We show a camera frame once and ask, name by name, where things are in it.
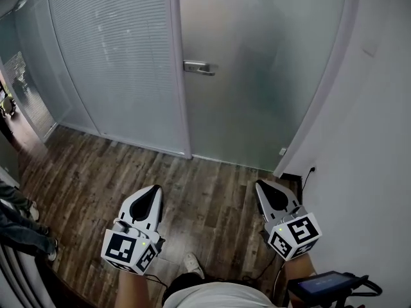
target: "frosted glass door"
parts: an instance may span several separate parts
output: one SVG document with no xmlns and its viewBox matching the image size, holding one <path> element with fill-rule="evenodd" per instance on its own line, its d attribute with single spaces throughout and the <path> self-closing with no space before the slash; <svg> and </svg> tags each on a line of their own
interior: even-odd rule
<svg viewBox="0 0 411 308">
<path fill-rule="evenodd" d="M 170 0 L 49 0 L 62 55 L 98 131 L 184 153 Z"/>
<path fill-rule="evenodd" d="M 22 54 L 15 29 L 14 13 L 0 19 L 0 71 L 21 112 L 40 139 L 46 141 L 56 122 L 39 94 L 37 83 Z"/>
<path fill-rule="evenodd" d="M 180 0 L 193 154 L 274 170 L 326 67 L 344 0 Z"/>
<path fill-rule="evenodd" d="M 48 0 L 19 0 L 13 15 L 22 55 L 53 118 L 59 124 L 96 133 L 61 56 Z"/>
</svg>

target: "door handle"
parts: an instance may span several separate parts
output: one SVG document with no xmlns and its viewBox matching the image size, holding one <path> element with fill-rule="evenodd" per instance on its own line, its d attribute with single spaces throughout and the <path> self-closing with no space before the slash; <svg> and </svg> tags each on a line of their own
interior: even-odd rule
<svg viewBox="0 0 411 308">
<path fill-rule="evenodd" d="M 186 72 L 198 73 L 201 75 L 214 76 L 216 73 L 210 71 L 210 64 L 204 62 L 194 62 L 192 60 L 184 61 L 184 70 Z"/>
</svg>

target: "handheld controller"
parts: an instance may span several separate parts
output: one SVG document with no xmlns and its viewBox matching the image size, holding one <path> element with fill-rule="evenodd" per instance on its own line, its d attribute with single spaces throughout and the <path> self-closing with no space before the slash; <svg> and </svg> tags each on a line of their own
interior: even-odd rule
<svg viewBox="0 0 411 308">
<path fill-rule="evenodd" d="M 285 261 L 310 251 L 321 229 L 312 213 L 297 201 L 288 188 L 268 180 L 257 180 L 257 205 L 264 217 L 263 239 Z"/>
<path fill-rule="evenodd" d="M 162 189 L 145 187 L 122 204 L 111 229 L 106 229 L 101 258 L 115 268 L 144 275 L 165 242 L 157 232 L 162 216 Z"/>
</svg>

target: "sneaker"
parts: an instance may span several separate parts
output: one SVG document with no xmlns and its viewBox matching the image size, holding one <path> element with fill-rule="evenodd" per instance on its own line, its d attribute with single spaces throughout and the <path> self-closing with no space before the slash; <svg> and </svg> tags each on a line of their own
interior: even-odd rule
<svg viewBox="0 0 411 308">
<path fill-rule="evenodd" d="M 200 264 L 197 261 L 193 252 L 189 252 L 184 257 L 184 265 L 188 273 L 196 273 L 202 279 L 204 279 L 204 272 L 200 267 Z"/>
<path fill-rule="evenodd" d="M 36 202 L 33 202 L 33 203 L 31 204 L 29 213 L 30 213 L 30 216 L 33 218 L 34 221 L 39 220 L 39 210 L 37 210 L 37 204 L 36 204 Z"/>
<path fill-rule="evenodd" d="M 41 232 L 43 235 L 48 235 L 50 233 L 50 228 L 45 225 L 41 225 Z"/>
<path fill-rule="evenodd" d="M 55 249 L 54 249 L 54 252 L 51 252 L 48 254 L 47 256 L 48 261 L 54 261 L 57 258 L 58 242 L 57 242 L 57 239 L 54 239 L 54 241 L 55 241 Z"/>
</svg>

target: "black device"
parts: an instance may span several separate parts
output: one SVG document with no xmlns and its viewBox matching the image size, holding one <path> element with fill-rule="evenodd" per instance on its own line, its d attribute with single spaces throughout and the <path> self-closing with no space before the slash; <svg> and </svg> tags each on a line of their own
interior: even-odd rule
<svg viewBox="0 0 411 308">
<path fill-rule="evenodd" d="M 374 292 L 353 292 L 362 285 Z M 336 271 L 289 280 L 288 289 L 308 307 L 319 305 L 323 308 L 331 307 L 336 301 L 336 308 L 345 307 L 349 296 L 379 296 L 383 292 L 379 286 L 368 280 L 368 275 L 356 277 L 350 273 L 341 274 Z"/>
</svg>

